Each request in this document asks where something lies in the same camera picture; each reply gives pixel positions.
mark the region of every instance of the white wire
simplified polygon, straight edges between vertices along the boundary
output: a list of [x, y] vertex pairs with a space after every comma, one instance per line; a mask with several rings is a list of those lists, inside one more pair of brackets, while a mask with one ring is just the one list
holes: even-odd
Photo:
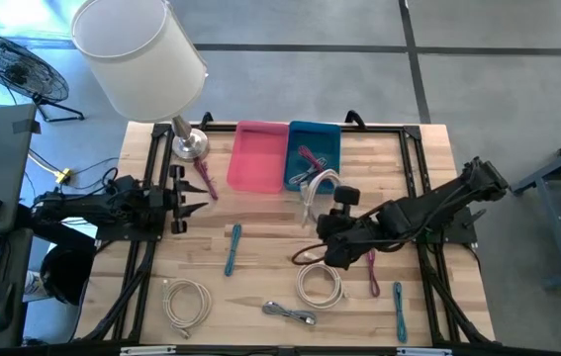
[[302, 200], [304, 201], [304, 213], [302, 215], [302, 227], [307, 223], [309, 217], [314, 217], [315, 215], [311, 212], [311, 206], [313, 205], [313, 199], [316, 197], [318, 192], [318, 187], [325, 180], [329, 180], [333, 187], [341, 185], [341, 180], [333, 169], [327, 169], [326, 171], [318, 174], [309, 185], [303, 182], [300, 186], [300, 193], [302, 194]]
[[56, 175], [56, 174], [57, 174], [57, 172], [56, 172], [55, 170], [52, 170], [52, 169], [50, 169], [50, 168], [47, 168], [42, 162], [38, 161], [38, 160], [34, 157], [33, 154], [28, 153], [27, 155], [28, 155], [28, 157], [30, 157], [30, 159], [33, 160], [34, 163], [36, 163], [40, 168], [44, 169], [45, 171], [47, 171], [47, 172], [49, 172], [49, 173], [51, 173], [51, 174], [53, 174], [53, 175]]
[[[186, 320], [174, 313], [172, 310], [172, 299], [177, 293], [188, 287], [195, 289], [199, 294], [201, 308], [194, 317]], [[208, 317], [211, 308], [212, 296], [210, 296], [210, 292], [203, 285], [184, 278], [176, 279], [173, 282], [163, 280], [163, 311], [170, 319], [170, 328], [179, 332], [183, 338], [190, 338], [190, 332], [187, 329], [203, 322]]]
[[[304, 291], [304, 279], [309, 272], [314, 269], [323, 269], [327, 272], [334, 282], [334, 286], [332, 288], [332, 293], [330, 296], [323, 301], [316, 301], [307, 296]], [[332, 306], [336, 305], [343, 297], [345, 297], [346, 292], [344, 291], [343, 284], [341, 283], [341, 277], [339, 277], [339, 273], [334, 268], [330, 268], [326, 266], [324, 263], [315, 263], [311, 265], [304, 266], [298, 272], [298, 277], [296, 278], [296, 290], [298, 291], [298, 296], [300, 299], [315, 309], [324, 310], [331, 308]]]

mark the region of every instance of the blue tray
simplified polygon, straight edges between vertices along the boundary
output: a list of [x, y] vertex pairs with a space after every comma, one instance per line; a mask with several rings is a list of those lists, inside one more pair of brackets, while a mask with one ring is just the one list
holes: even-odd
[[[325, 169], [334, 169], [339, 173], [341, 128], [330, 124], [291, 122], [284, 169], [284, 187], [289, 191], [300, 191], [300, 186], [289, 184], [289, 180], [311, 167], [311, 163], [298, 153], [298, 147], [301, 145], [308, 147], [316, 158], [325, 158], [327, 160]], [[318, 194], [332, 194], [332, 192], [333, 186], [329, 181], [323, 182], [318, 189]]]

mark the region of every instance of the yellow connector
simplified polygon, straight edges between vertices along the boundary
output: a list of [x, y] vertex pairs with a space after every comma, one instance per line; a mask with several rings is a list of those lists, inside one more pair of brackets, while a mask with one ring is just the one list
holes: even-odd
[[64, 168], [62, 172], [54, 172], [53, 175], [55, 176], [55, 183], [66, 183], [69, 178], [71, 178], [70, 174], [71, 170], [69, 170], [69, 168]]

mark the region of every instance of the pink tray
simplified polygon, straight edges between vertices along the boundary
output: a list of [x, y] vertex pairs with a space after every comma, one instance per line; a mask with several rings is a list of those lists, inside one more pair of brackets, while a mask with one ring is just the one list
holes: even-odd
[[230, 187], [247, 192], [280, 193], [288, 139], [288, 125], [238, 123], [228, 171]]

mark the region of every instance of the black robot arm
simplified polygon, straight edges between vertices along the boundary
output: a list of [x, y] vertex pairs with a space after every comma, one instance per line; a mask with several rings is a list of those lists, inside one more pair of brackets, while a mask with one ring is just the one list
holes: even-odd
[[508, 186], [491, 162], [476, 157], [458, 178], [418, 198], [385, 202], [359, 218], [349, 215], [359, 191], [339, 187], [335, 201], [343, 208], [318, 218], [317, 232], [327, 245], [325, 264], [347, 269], [371, 248], [394, 252], [425, 231], [441, 228], [471, 202], [499, 200]]

